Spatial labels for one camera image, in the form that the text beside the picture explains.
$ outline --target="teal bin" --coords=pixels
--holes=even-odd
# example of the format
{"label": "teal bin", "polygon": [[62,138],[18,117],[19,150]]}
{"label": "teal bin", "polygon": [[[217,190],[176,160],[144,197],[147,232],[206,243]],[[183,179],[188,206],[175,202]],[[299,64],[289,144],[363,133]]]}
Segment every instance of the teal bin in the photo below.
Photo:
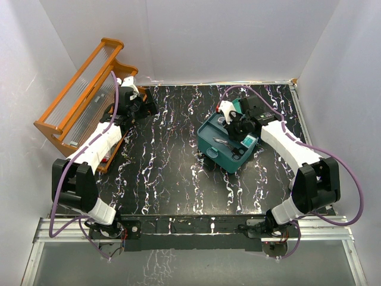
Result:
{"label": "teal bin", "polygon": [[223,115],[213,113],[197,130],[198,149],[228,173],[235,173],[252,153],[258,138],[250,134],[242,142],[231,141],[218,119],[222,122]]}

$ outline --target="transparent acrylic panel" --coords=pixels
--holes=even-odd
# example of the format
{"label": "transparent acrylic panel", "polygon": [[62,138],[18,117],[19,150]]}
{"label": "transparent acrylic panel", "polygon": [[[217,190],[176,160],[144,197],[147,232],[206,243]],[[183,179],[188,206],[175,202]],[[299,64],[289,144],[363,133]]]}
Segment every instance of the transparent acrylic panel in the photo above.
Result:
{"label": "transparent acrylic panel", "polygon": [[261,254],[151,250],[115,254],[108,263],[89,243],[45,243],[34,285],[355,285],[341,241],[301,241],[279,263]]}
{"label": "transparent acrylic panel", "polygon": [[109,75],[70,129],[64,143],[75,147],[81,146],[96,129],[106,107],[114,102],[114,95],[115,83],[113,77]]}
{"label": "transparent acrylic panel", "polygon": [[112,46],[104,46],[81,76],[74,82],[73,86],[67,91],[60,103],[53,109],[52,113],[46,118],[45,123],[58,126],[65,118],[66,114],[71,110],[74,103],[81,96],[83,91],[89,86],[90,82],[99,72],[101,67],[106,63],[112,52],[115,50]]}

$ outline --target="gray floor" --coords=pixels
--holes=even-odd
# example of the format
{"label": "gray floor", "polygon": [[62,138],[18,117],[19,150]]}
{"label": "gray floor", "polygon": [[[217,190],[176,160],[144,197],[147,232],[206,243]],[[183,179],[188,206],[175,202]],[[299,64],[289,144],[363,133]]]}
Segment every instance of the gray floor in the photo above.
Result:
{"label": "gray floor", "polygon": [[280,262],[261,255],[154,250],[122,253],[108,263],[90,244],[49,243],[34,285],[355,285],[341,241],[302,241]]}

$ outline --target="clear plastic panel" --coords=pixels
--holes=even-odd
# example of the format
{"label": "clear plastic panel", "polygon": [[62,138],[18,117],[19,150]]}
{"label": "clear plastic panel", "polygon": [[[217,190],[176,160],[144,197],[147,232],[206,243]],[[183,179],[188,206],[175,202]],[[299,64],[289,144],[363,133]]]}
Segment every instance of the clear plastic panel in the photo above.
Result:
{"label": "clear plastic panel", "polygon": [[71,110],[77,99],[89,86],[90,82],[99,72],[101,67],[106,63],[110,55],[115,50],[113,46],[104,46],[81,76],[76,80],[73,86],[67,91],[63,99],[53,109],[52,113],[46,118],[45,123],[58,126],[65,118],[66,114]]}
{"label": "clear plastic panel", "polygon": [[94,132],[105,109],[114,102],[115,84],[109,75],[102,84],[99,91],[91,99],[81,116],[64,139],[64,143],[74,147],[81,146]]}

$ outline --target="wooden frame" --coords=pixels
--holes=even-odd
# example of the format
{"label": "wooden frame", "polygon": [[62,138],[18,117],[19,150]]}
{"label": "wooden frame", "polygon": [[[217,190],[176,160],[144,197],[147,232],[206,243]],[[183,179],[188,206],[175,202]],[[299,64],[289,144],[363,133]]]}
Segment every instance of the wooden frame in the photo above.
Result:
{"label": "wooden frame", "polygon": [[[104,48],[114,48],[113,52],[108,56],[105,63],[99,69],[95,77],[90,81],[90,83],[86,86],[84,91],[79,94],[76,102],[70,109],[70,111],[64,116],[63,120],[59,124],[52,125],[46,122],[50,115],[52,115],[55,109],[58,107],[59,103],[63,100],[63,98],[67,95],[68,91],[73,87],[75,82],[80,79],[81,75],[84,71],[89,67],[94,58],[101,52]],[[125,78],[127,76],[135,76],[138,73],[138,69],[133,66],[128,66],[117,61],[117,54],[123,49],[124,44],[115,39],[103,38],[101,43],[95,48],[93,53],[89,56],[89,58],[83,63],[81,68],[78,69],[76,74],[71,78],[65,88],[58,94],[56,99],[52,102],[52,104],[48,107],[48,109],[43,113],[39,120],[34,122],[34,125],[46,136],[46,138],[53,143],[54,146],[66,157],[73,154],[78,148],[68,145],[64,143],[65,137],[68,135],[69,131],[73,127],[73,125],[80,118],[81,114],[86,110],[89,103],[95,96],[95,94],[102,87],[106,78],[110,74],[110,71],[114,71],[115,75],[119,78]],[[145,93],[144,89],[139,88],[141,93]],[[116,155],[121,143],[123,142],[124,136],[117,144],[114,152],[112,153],[109,161],[105,164],[105,166],[98,166],[98,171],[105,173],[107,172],[113,158]]]}

